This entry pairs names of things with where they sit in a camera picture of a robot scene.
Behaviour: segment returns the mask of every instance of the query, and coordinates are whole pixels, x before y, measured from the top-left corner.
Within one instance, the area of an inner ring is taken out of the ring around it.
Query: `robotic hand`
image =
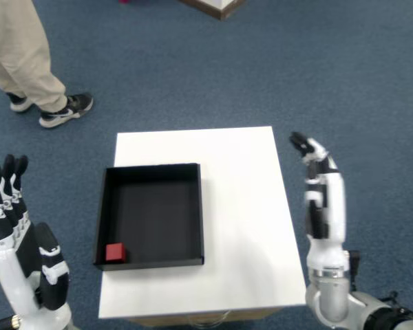
[[[28,159],[8,155],[0,169],[0,283],[14,316],[0,330],[72,330],[69,269],[45,223],[34,226],[21,194]]]
[[[368,294],[350,292],[347,272],[351,264],[355,265],[353,261],[359,259],[357,252],[343,250],[346,237],[343,177],[329,152],[314,139],[293,133],[290,141],[300,151],[307,168],[306,232],[310,241],[307,305],[323,325],[333,329],[413,330],[412,311],[392,309]]]

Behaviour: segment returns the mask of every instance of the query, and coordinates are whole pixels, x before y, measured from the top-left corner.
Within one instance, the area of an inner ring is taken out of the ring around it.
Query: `white table top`
[[[115,166],[197,162],[205,264],[103,272],[100,318],[305,304],[271,127],[119,133]]]

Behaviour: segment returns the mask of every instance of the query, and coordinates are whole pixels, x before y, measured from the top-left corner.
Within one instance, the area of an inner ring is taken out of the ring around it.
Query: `black tray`
[[[105,246],[124,243],[125,263],[105,263]],[[203,265],[199,164],[107,168],[94,265],[101,270]]]

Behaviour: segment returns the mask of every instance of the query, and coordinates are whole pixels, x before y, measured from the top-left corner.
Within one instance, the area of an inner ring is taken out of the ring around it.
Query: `beige pants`
[[[61,110],[64,85],[50,71],[46,35],[32,0],[0,0],[0,89],[40,109]]]

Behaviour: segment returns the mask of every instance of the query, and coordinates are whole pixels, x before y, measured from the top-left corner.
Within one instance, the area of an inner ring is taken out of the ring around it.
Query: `sneaker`
[[[10,108],[14,112],[24,112],[30,108],[31,105],[33,105],[32,101],[29,100],[29,98],[20,98],[15,94],[12,93],[7,93],[9,96],[9,99],[11,100],[11,105]]]
[[[66,106],[60,111],[54,113],[42,111],[39,123],[42,127],[51,129],[68,120],[80,118],[92,108],[93,103],[94,99],[89,93],[68,96]]]

